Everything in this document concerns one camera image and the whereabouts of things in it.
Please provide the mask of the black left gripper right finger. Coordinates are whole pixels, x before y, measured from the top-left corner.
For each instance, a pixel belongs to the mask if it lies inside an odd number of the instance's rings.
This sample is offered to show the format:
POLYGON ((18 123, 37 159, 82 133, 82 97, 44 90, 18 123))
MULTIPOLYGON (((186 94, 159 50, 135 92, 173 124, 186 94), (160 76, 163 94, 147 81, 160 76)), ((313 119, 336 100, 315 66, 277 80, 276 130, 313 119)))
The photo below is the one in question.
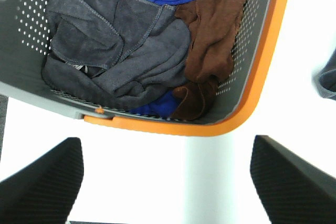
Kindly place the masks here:
POLYGON ((335 178, 257 135, 250 174, 271 223, 335 223, 335 178))

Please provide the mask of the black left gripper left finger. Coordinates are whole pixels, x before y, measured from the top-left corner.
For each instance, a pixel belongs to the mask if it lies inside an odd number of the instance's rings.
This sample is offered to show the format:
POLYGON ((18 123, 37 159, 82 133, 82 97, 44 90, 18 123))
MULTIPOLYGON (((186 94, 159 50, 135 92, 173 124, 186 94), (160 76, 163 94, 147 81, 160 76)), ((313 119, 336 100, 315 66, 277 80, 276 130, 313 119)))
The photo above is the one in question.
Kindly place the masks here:
POLYGON ((1 223, 66 223, 83 175, 81 140, 69 137, 1 181, 1 223))

